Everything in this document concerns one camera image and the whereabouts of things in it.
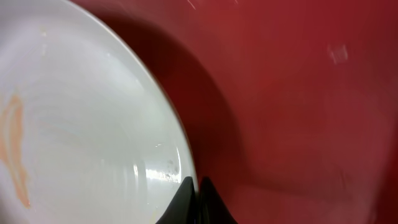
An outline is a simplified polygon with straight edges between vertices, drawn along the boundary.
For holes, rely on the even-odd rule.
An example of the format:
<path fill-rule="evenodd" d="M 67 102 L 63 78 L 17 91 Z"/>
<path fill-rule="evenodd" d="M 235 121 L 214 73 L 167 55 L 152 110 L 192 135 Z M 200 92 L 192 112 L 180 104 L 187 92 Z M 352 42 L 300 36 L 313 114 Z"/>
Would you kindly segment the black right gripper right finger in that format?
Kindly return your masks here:
<path fill-rule="evenodd" d="M 209 177 L 204 177 L 200 184 L 198 223 L 238 224 Z"/>

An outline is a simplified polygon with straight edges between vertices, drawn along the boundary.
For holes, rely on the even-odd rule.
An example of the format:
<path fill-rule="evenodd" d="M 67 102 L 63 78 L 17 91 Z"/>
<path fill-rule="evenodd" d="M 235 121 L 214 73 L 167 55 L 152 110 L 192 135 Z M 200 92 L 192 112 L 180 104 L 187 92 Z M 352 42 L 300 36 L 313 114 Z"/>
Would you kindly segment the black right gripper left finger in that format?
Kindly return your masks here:
<path fill-rule="evenodd" d="M 192 177 L 186 177 L 156 224 L 195 224 L 196 195 Z"/>

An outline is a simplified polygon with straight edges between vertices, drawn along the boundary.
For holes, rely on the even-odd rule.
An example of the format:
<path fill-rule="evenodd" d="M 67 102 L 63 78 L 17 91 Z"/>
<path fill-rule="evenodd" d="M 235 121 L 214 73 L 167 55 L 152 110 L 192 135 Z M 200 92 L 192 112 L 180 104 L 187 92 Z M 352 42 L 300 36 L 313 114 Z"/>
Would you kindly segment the white plate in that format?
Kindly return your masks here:
<path fill-rule="evenodd" d="M 1 222 L 155 223 L 197 181 L 136 54 L 70 1 L 1 2 Z"/>

